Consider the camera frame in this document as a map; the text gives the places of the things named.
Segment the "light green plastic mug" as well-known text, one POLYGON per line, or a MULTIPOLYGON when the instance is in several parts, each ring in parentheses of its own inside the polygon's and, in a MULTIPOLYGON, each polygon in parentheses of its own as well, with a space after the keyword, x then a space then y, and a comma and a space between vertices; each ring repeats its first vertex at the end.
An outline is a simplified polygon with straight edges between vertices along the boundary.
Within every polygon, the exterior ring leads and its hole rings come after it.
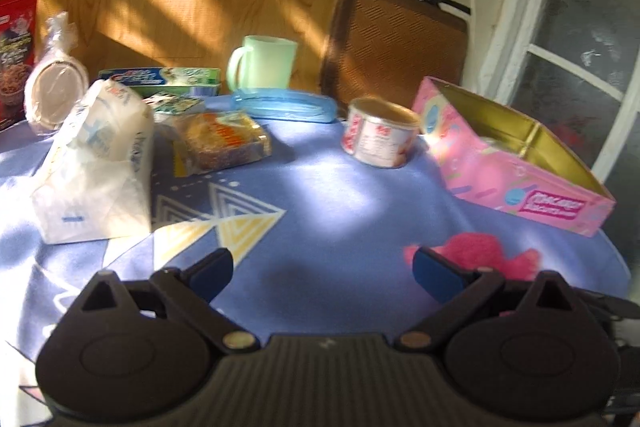
POLYGON ((246 36, 229 58, 228 89, 288 89, 297 48, 295 41, 285 38, 246 36))

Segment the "green blue toothpaste box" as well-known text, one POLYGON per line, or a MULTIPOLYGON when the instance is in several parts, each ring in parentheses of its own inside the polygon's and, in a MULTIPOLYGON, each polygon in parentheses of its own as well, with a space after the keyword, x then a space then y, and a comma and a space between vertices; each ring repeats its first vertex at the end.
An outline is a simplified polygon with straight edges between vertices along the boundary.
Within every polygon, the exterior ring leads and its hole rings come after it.
POLYGON ((113 80, 145 98, 158 92, 178 95, 216 96, 220 90, 218 68, 131 67, 99 71, 99 80, 113 80))

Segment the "red snack box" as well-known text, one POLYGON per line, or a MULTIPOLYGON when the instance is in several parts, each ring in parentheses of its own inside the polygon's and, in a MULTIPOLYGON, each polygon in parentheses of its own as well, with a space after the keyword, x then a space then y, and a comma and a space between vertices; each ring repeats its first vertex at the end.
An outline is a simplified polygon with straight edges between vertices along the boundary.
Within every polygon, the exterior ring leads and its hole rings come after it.
POLYGON ((35 64, 37 0, 1 0, 0 127, 24 119, 24 88, 35 64))

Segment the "bagged clear plastic cups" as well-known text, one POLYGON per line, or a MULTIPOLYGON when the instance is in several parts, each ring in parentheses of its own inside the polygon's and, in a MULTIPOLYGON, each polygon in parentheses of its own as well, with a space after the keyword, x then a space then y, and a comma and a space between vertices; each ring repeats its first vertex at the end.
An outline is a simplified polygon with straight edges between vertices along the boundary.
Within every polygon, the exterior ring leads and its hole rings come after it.
POLYGON ((77 46, 76 25, 66 11, 46 20, 47 35, 24 88, 25 117, 35 134, 57 132, 89 88, 89 74, 70 51, 77 46))

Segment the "white frosted glass door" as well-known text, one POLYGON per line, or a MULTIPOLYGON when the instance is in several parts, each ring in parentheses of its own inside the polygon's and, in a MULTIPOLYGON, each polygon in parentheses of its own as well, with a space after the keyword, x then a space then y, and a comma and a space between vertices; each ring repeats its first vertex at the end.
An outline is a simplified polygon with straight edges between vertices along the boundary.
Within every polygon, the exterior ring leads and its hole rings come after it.
POLYGON ((506 0, 484 92, 536 118, 616 199, 604 231, 639 260, 639 0, 506 0))

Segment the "brown woven seat cushion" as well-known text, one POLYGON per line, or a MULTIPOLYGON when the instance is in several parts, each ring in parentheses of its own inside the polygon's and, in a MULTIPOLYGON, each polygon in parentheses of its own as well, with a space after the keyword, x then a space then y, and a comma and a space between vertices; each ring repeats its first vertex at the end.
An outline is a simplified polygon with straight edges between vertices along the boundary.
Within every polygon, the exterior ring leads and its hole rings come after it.
POLYGON ((468 25, 419 0, 336 0, 320 91, 346 108, 360 96, 411 107, 424 77, 458 84, 468 25))

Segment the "large white tissue pack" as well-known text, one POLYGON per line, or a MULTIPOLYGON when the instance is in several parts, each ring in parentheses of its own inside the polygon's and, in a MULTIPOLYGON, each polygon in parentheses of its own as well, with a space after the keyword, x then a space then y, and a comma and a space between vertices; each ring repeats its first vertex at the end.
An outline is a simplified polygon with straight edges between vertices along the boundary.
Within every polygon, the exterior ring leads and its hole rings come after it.
POLYGON ((44 243, 151 232, 154 116, 134 90, 98 80, 55 135, 32 178, 44 243))

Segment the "small green white box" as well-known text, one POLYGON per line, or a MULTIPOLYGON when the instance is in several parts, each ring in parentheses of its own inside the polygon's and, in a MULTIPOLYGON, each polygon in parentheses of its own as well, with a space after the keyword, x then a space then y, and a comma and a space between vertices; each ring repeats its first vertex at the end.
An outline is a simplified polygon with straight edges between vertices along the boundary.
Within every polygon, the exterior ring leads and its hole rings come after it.
POLYGON ((203 113, 206 109, 204 102, 200 98, 168 92, 154 93, 144 98, 143 101, 155 113, 169 116, 203 113))

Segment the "pink gold metal tin box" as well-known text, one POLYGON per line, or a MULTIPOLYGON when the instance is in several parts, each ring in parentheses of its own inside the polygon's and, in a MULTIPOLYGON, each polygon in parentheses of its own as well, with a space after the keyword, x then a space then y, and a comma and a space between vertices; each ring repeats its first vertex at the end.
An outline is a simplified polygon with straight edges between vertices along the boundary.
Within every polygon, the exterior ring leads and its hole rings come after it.
POLYGON ((532 117, 433 77, 422 80, 413 110, 457 198, 587 237, 615 207, 582 160, 532 117))

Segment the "clear blue toothbrush case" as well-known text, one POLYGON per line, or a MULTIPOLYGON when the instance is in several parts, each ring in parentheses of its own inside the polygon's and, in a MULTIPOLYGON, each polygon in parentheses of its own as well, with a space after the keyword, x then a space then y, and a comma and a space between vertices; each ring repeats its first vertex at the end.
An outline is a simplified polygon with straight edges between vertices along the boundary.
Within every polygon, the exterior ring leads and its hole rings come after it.
POLYGON ((231 95, 231 107, 254 119, 331 124, 337 118, 333 98, 291 89, 241 89, 231 95))

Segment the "white pink yogurt cup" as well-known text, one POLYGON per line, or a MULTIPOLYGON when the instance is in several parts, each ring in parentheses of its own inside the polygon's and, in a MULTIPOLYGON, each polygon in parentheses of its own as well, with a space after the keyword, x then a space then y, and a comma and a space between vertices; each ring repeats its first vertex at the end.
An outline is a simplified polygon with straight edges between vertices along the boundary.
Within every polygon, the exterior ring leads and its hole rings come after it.
POLYGON ((373 167, 392 169, 407 164, 420 131, 418 115, 382 98, 362 96, 350 101, 343 150, 373 167))

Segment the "blue patterned tablecloth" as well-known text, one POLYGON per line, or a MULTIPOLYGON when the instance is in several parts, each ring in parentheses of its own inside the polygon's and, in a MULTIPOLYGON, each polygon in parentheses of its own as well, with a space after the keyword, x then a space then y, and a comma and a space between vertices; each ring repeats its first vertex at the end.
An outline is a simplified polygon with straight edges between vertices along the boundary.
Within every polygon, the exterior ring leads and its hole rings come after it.
POLYGON ((639 410, 639 309, 603 235, 460 202, 431 158, 346 155, 340 124, 268 124, 272 155, 178 179, 155 135, 149 234, 47 244, 32 178, 51 142, 1 135, 1 421, 6 426, 621 426, 639 410), (402 248, 495 235, 540 254, 433 349, 395 339, 440 304, 402 248), (168 319, 150 277, 227 248, 210 303, 260 349, 219 352, 168 319))

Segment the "packaged orange snack bag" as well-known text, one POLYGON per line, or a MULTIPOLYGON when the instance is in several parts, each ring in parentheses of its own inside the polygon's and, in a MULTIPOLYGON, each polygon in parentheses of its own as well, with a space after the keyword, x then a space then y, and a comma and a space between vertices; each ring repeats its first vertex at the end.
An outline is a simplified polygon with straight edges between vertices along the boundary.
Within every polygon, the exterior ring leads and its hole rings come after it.
POLYGON ((272 152, 267 131, 237 110, 177 116, 165 129, 177 178, 251 164, 272 152))

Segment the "pink knitted soft item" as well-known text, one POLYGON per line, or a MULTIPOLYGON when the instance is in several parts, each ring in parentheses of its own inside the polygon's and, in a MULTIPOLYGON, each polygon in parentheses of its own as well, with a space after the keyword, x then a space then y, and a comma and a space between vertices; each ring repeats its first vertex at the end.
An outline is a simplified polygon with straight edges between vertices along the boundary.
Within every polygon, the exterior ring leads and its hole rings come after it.
MULTIPOLYGON (((416 253, 419 248, 416 244, 402 248, 409 265, 413 265, 414 258, 418 258, 418 266, 414 269, 414 276, 418 282, 457 280, 454 272, 449 271, 439 261, 434 261, 431 257, 418 256, 416 253)), ((529 248, 515 257, 508 257, 499 239, 488 233, 459 233, 449 237, 444 243, 431 247, 431 251, 460 270, 494 269, 507 280, 532 281, 540 265, 540 254, 536 249, 529 248)))

